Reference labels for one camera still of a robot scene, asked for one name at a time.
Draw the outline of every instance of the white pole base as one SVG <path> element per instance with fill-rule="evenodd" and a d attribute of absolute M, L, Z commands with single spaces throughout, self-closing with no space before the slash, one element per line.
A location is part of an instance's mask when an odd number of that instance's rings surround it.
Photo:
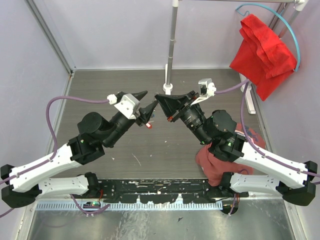
<path fill-rule="evenodd" d="M 172 85 L 172 83 L 170 83 L 170 85 L 167 85 L 167 73 L 168 73 L 168 64 L 165 65 L 165 72 L 164 72 L 164 84 L 163 84 L 163 91 L 165 92 L 166 95 L 171 95 L 172 89 L 174 88 L 174 86 Z"/>
<path fill-rule="evenodd" d="M 241 79 L 241 82 L 243 82 L 244 80 L 246 80 L 247 78 L 242 75 L 241 73 L 239 73 L 240 75 L 240 79 Z M 254 101 L 252 100 L 252 96 L 251 96 L 251 89 L 252 87 L 249 85 L 247 90 L 246 90 L 246 93 L 245 93 L 245 102 L 246 102 L 246 106 L 248 108 L 248 112 L 249 114 L 256 114 L 256 109 L 255 109 L 255 106 L 254 106 Z M 241 86 L 241 91 L 243 92 L 245 90 L 245 87 L 244 85 Z"/>

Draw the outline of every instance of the white wall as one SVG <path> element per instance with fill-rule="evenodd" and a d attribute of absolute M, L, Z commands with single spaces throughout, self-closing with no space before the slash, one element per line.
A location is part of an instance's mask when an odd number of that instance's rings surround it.
<path fill-rule="evenodd" d="M 301 51 L 299 71 L 261 102 L 261 109 L 274 152 L 297 162 L 314 161 L 320 173 L 319 15 L 319 1 L 310 0 L 293 23 Z M 291 35 L 287 33 L 283 40 L 296 55 Z M 317 187 L 311 204 L 298 208 L 308 240 L 319 239 L 319 205 L 320 188 Z"/>
<path fill-rule="evenodd" d="M 78 69 L 164 68 L 172 0 L 36 0 Z M 179 2 L 174 68 L 228 67 L 242 37 L 241 2 Z M 277 4 L 266 3 L 274 9 Z M 272 14 L 252 10 L 269 23 Z"/>
<path fill-rule="evenodd" d="M 63 94 L 68 74 L 25 1 L 0 2 L 0 33 L 0 166 L 20 166 L 46 153 L 45 107 Z M 58 104 L 51 119 L 57 111 Z M 0 214 L 8 209 L 0 200 Z M 12 239 L 22 214 L 15 209 L 0 219 L 0 239 Z"/>

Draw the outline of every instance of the red towel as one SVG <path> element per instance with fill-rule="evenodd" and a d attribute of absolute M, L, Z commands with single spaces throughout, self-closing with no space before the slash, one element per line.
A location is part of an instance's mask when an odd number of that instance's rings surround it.
<path fill-rule="evenodd" d="M 242 132 L 241 123 L 236 125 L 236 130 Z M 261 148 L 265 148 L 266 143 L 263 138 L 256 133 L 252 128 L 245 127 L 250 138 L 253 139 L 253 142 Z M 241 172 L 245 175 L 252 175 L 254 169 L 250 166 L 246 166 L 243 164 L 238 164 L 235 162 L 228 162 L 228 161 L 221 161 L 216 158 L 212 153 L 208 151 L 211 144 L 204 146 L 200 149 L 200 151 L 195 156 L 195 162 L 199 164 L 205 176 L 209 180 L 209 184 L 211 186 L 218 186 L 220 184 L 221 178 L 223 173 L 225 172 L 232 172 L 232 173 L 239 173 L 241 170 L 246 170 Z"/>
<path fill-rule="evenodd" d="M 230 68 L 256 85 L 264 101 L 296 68 L 297 60 L 279 37 L 256 16 L 241 21 L 243 42 Z"/>

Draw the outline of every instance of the blue hanger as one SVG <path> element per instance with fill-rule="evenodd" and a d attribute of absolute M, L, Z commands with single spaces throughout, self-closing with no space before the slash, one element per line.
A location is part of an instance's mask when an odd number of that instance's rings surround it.
<path fill-rule="evenodd" d="M 277 13 L 275 10 L 273 10 L 272 8 L 270 8 L 270 7 L 266 6 L 266 5 L 262 5 L 262 4 L 259 4 L 259 3 L 245 3 L 245 4 L 242 4 L 236 9 L 236 11 L 239 14 L 241 14 L 242 16 L 245 17 L 247 14 L 249 15 L 250 12 L 246 11 L 244 14 L 242 14 L 239 11 L 239 9 L 242 8 L 243 6 L 248 6 L 248 5 L 258 6 L 258 7 L 261 7 L 261 8 L 269 10 L 274 15 L 276 15 L 286 25 L 286 27 L 288 28 L 288 30 L 290 31 L 290 33 L 292 35 L 292 38 L 293 38 L 293 41 L 294 41 L 294 44 L 295 44 L 295 48 L 296 48 L 297 63 L 296 63 L 296 67 L 295 67 L 294 71 L 297 72 L 298 68 L 299 68 L 299 65 L 300 65 L 300 61 L 301 61 L 300 48 L 299 48 L 299 44 L 298 44 L 298 40 L 296 38 L 296 35 L 295 35 L 294 31 L 292 30 L 291 26 L 289 25 L 289 23 L 279 13 Z"/>

